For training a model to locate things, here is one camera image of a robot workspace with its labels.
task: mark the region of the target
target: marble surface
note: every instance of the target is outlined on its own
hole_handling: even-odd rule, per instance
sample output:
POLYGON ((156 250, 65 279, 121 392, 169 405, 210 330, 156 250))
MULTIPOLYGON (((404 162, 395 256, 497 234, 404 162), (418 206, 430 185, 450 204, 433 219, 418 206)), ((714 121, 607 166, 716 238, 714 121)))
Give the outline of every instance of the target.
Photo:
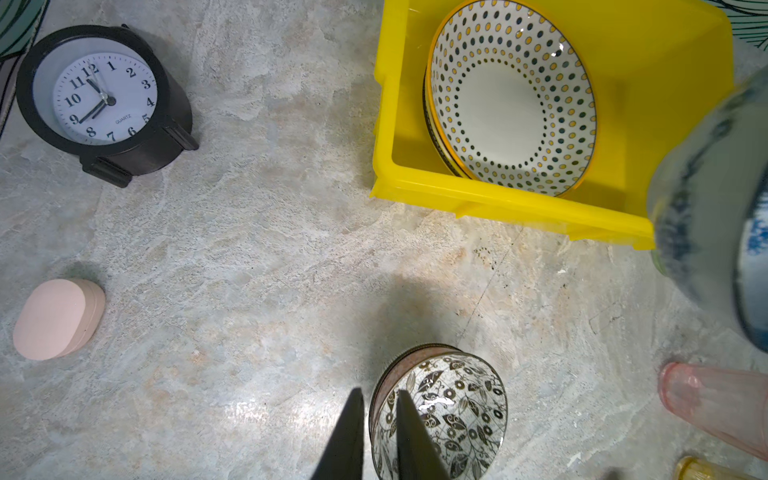
MULTIPOLYGON (((0 476, 309 478, 350 389, 451 343, 509 394, 486 478, 667 478, 762 462, 664 411, 669 359, 768 372, 647 253, 369 198, 380 0, 53 0, 43 32, 127 23, 187 90, 200 150, 119 190, 0 141, 0 476), (107 308, 82 350, 23 359, 60 276, 107 308)), ((737 44, 743 78, 765 54, 737 44)), ((366 439, 365 478, 375 474, 366 439)))

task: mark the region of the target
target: pink case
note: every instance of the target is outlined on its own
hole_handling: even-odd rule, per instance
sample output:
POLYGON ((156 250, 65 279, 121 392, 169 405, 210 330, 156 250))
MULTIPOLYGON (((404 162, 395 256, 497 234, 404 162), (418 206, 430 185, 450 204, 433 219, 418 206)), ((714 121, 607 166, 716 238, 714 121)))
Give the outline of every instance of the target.
POLYGON ((50 280, 22 309, 13 344, 24 357, 46 360, 72 353, 93 335, 104 313, 104 291, 83 279, 50 280))

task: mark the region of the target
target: minute hand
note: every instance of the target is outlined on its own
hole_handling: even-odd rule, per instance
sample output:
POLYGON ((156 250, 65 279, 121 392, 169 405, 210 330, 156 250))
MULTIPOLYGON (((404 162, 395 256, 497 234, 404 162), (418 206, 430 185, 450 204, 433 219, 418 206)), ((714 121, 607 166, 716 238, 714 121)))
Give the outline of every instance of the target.
POLYGON ((96 105, 95 107, 93 107, 93 108, 91 109, 91 111, 89 111, 87 114, 85 114, 85 116, 84 116, 83 118, 81 118, 81 119, 80 119, 80 121, 79 121, 78 123, 79 123, 79 124, 81 124, 81 123, 83 123, 84 121, 86 121, 87 119, 89 119, 89 118, 91 117, 91 115, 93 115, 94 113, 96 113, 96 110, 98 110, 99 108, 101 108, 103 105, 105 105, 105 103, 104 103, 104 101, 103 101, 103 100, 102 100, 102 101, 100 101, 100 102, 98 102, 98 105, 96 105))

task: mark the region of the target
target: white bowl with dots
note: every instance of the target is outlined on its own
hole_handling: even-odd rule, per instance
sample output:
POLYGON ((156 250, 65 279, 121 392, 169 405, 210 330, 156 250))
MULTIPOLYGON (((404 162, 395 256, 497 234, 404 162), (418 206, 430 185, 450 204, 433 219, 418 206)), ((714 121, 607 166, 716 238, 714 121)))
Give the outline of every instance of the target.
POLYGON ((587 72, 550 21, 515 2, 468 2, 431 53, 427 123, 455 174, 550 196, 576 186, 598 119, 587 72))

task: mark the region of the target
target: alarm clock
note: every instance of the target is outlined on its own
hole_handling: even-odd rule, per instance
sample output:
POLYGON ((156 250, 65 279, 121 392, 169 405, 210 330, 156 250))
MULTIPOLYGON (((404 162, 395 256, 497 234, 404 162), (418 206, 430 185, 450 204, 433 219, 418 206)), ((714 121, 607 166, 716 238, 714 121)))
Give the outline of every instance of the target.
POLYGON ((16 92, 40 138, 117 187, 198 148, 187 95, 126 25, 78 25, 43 38, 22 62, 16 92))

